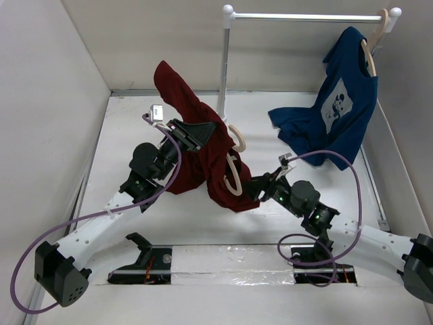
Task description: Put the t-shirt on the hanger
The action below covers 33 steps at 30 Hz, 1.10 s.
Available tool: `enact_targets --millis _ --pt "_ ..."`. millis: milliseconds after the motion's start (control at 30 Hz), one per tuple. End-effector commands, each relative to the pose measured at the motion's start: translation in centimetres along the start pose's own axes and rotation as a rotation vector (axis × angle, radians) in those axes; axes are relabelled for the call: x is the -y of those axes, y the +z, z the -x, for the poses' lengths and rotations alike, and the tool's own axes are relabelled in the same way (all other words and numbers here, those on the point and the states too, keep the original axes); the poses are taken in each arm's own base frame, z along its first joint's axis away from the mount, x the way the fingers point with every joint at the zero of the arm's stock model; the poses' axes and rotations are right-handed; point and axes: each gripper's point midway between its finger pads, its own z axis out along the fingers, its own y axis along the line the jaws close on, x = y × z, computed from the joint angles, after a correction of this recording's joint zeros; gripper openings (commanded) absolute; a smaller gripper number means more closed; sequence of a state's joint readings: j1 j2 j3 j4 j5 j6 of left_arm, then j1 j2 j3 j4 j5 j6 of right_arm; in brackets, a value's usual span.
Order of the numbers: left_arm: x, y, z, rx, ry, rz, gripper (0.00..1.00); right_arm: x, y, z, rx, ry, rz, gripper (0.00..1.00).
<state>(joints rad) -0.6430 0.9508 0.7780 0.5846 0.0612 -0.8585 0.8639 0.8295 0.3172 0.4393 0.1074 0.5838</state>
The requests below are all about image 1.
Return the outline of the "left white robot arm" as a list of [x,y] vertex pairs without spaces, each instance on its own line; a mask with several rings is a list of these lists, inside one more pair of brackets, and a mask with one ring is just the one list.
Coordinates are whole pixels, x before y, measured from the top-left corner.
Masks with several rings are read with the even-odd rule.
[[42,242],[35,250],[35,279],[56,303],[68,307],[86,291],[92,271],[90,258],[118,228],[144,213],[177,178],[186,152],[199,152],[216,129],[216,123],[190,124],[176,118],[156,123],[164,134],[155,146],[139,144],[129,163],[127,180],[100,215],[89,218],[55,244]]

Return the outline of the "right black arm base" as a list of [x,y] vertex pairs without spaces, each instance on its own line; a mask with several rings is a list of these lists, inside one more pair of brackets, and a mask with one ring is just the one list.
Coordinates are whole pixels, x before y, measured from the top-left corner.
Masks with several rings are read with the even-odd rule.
[[294,279],[296,284],[312,284],[324,287],[328,284],[356,284],[355,269],[351,265],[329,262],[326,264],[311,265],[331,258],[331,243],[327,239],[315,238],[308,234],[295,234],[310,240],[309,243],[292,244],[291,259],[295,260]]

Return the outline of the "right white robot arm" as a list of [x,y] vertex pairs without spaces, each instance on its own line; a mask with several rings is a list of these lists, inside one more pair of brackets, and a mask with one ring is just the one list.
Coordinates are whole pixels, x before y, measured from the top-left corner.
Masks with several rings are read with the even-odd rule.
[[255,201],[274,200],[301,220],[314,247],[286,261],[297,267],[333,264],[361,267],[404,286],[414,297],[432,302],[432,237],[391,234],[340,214],[320,202],[308,181],[289,184],[278,173],[265,173],[243,184]]

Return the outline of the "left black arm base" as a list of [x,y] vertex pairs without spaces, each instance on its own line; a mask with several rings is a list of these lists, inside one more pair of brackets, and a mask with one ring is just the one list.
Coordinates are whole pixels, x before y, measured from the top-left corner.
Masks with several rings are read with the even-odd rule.
[[109,284],[159,285],[171,283],[173,247],[153,245],[137,232],[126,236],[140,253],[135,262],[123,265],[108,274]]

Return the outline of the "dark red t shirt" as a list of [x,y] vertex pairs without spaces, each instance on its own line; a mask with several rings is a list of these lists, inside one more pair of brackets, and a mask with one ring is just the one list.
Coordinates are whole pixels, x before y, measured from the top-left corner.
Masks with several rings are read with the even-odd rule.
[[209,197],[223,208],[239,213],[259,207],[260,203],[245,193],[240,196],[233,195],[224,183],[223,178],[226,177],[231,185],[234,184],[233,173],[226,159],[227,154],[235,157],[234,165],[242,182],[250,181],[252,176],[239,153],[233,150],[235,143],[218,114],[202,102],[180,74],[164,60],[155,70],[154,84],[163,101],[172,106],[184,122],[216,123],[210,139],[200,151],[186,152],[182,155],[181,169],[168,191],[172,194],[182,194],[206,183]]

